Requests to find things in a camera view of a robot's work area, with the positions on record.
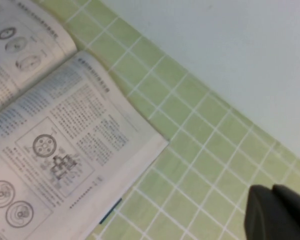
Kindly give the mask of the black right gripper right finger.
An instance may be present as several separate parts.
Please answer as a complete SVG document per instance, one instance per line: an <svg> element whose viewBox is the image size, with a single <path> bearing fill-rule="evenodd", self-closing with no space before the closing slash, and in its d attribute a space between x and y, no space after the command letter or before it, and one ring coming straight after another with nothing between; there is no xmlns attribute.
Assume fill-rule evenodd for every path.
<svg viewBox="0 0 300 240"><path fill-rule="evenodd" d="M282 184L273 185L272 192L300 228L300 194Z"/></svg>

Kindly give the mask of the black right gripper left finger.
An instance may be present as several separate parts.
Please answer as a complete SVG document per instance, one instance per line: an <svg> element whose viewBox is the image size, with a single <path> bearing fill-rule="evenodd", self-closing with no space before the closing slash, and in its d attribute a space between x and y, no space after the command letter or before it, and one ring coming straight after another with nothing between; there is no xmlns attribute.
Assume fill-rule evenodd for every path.
<svg viewBox="0 0 300 240"><path fill-rule="evenodd" d="M272 191L252 185L248 192L244 230L248 240L279 240L282 238L284 207Z"/></svg>

